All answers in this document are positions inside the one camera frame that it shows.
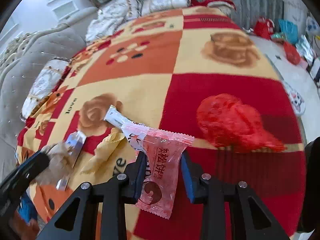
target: red and yellow checkered blanket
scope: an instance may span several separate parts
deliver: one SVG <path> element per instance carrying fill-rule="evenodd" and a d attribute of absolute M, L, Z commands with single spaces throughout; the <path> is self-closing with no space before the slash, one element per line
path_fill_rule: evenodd
<path fill-rule="evenodd" d="M 295 115 L 279 78 L 248 36 L 219 10 L 191 7 L 158 12 L 79 52 L 71 71 L 27 120 L 18 137 L 19 161 L 77 129 L 88 138 L 66 191 L 33 185 L 31 198 L 48 221 L 82 182 L 102 183 L 135 157 L 123 140 L 94 173 L 79 174 L 111 130 L 102 121 L 111 104 L 149 127 L 194 136 L 191 159 L 229 183 L 244 180 L 273 212 L 288 235 L 296 229 L 305 185 L 305 160 Z M 287 150 L 234 153 L 209 144 L 196 110 L 209 96 L 227 93 L 257 109 L 264 128 Z M 128 239 L 198 239 L 202 206 L 189 203 L 179 176 L 169 220 L 126 206 Z"/>

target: white pillow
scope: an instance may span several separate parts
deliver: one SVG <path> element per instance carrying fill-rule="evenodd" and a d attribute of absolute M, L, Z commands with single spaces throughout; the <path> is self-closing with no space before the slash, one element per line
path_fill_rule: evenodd
<path fill-rule="evenodd" d="M 191 0 L 144 0 L 141 10 L 141 16 L 164 10 L 175 8 L 186 8 Z"/>
<path fill-rule="evenodd" d="M 23 103 L 20 114 L 20 119 L 23 122 L 26 121 L 38 103 L 51 93 L 68 65 L 68 59 L 58 57 L 49 60 L 44 65 Z"/>
<path fill-rule="evenodd" d="M 87 44 L 104 36 L 112 35 L 116 29 L 129 20 L 140 16 L 138 0 L 113 0 L 101 6 L 98 18 L 93 20 L 85 36 Z"/>

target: teal plastic bag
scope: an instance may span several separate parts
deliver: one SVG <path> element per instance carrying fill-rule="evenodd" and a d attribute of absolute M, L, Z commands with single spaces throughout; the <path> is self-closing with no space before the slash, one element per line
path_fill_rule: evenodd
<path fill-rule="evenodd" d="M 298 41 L 298 27 L 296 24 L 279 19 L 279 25 L 281 32 L 285 33 L 287 35 L 287 40 L 291 44 L 295 44 Z"/>

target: brown rose pattern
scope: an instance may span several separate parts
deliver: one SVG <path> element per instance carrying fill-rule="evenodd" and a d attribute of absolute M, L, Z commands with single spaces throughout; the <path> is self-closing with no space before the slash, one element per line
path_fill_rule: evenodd
<path fill-rule="evenodd" d="M 44 135 L 44 131 L 45 131 L 45 129 L 47 128 L 47 126 L 48 126 L 48 122 L 49 122 L 49 120 L 45 120 L 45 121 L 43 121 L 41 124 L 40 124 L 40 126 L 39 126 L 39 133 L 40 133 L 40 135 Z"/>
<path fill-rule="evenodd" d="M 249 37 L 238 33 L 216 33 L 205 43 L 202 54 L 237 67 L 253 67 L 260 56 Z"/>
<path fill-rule="evenodd" d="M 110 105 L 120 110 L 122 103 L 116 101 L 113 94 L 103 94 L 85 102 L 79 112 L 78 129 L 86 136 L 104 134 L 107 128 L 113 127 L 103 120 Z"/>

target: blue gripper pad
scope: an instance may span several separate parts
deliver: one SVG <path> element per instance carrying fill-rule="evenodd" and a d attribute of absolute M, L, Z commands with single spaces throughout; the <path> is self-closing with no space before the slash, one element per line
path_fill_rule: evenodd
<path fill-rule="evenodd" d="M 181 156 L 181 172 L 183 176 L 184 187 L 186 188 L 187 197 L 191 203 L 194 203 L 195 194 L 193 189 L 192 177 L 184 154 L 182 154 Z"/>

